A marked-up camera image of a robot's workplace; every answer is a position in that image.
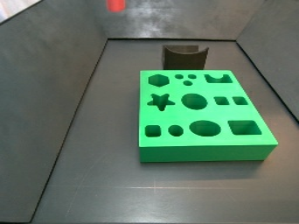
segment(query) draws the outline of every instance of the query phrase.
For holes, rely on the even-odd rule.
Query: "dark gray block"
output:
[[[264,162],[140,164],[138,72],[162,68],[162,45],[206,46],[205,69],[232,70],[279,142]],[[236,43],[108,41],[33,223],[296,223],[297,136]]]
[[[41,1],[0,26],[0,221],[41,197],[106,37],[93,6]]]
[[[125,0],[125,10],[96,13],[112,39],[236,39],[264,0]]]
[[[162,70],[202,70],[208,51],[196,45],[164,45]]]
[[[299,2],[265,1],[237,43],[299,120]]]

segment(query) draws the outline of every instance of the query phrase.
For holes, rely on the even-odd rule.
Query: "bin floor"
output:
[[[162,45],[208,47],[205,69],[236,75],[279,142],[265,161],[140,164],[138,72],[162,69]],[[109,40],[32,222],[297,222],[297,145],[234,42]]]

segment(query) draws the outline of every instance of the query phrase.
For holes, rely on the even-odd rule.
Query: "small square hole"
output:
[[[253,121],[228,121],[232,134],[240,135],[261,135],[261,131]]]
[[[228,101],[226,97],[217,96],[217,97],[213,97],[213,99],[214,99],[214,102],[217,103],[217,105],[229,105],[229,101]]]
[[[232,97],[232,100],[237,105],[248,105],[245,98],[241,96]]]
[[[144,134],[146,137],[158,137],[161,135],[161,128],[158,125],[146,125],[144,127]]]

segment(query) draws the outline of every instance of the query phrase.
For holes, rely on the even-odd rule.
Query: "shape sorter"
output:
[[[140,162],[264,160],[276,145],[230,71],[140,72]]]

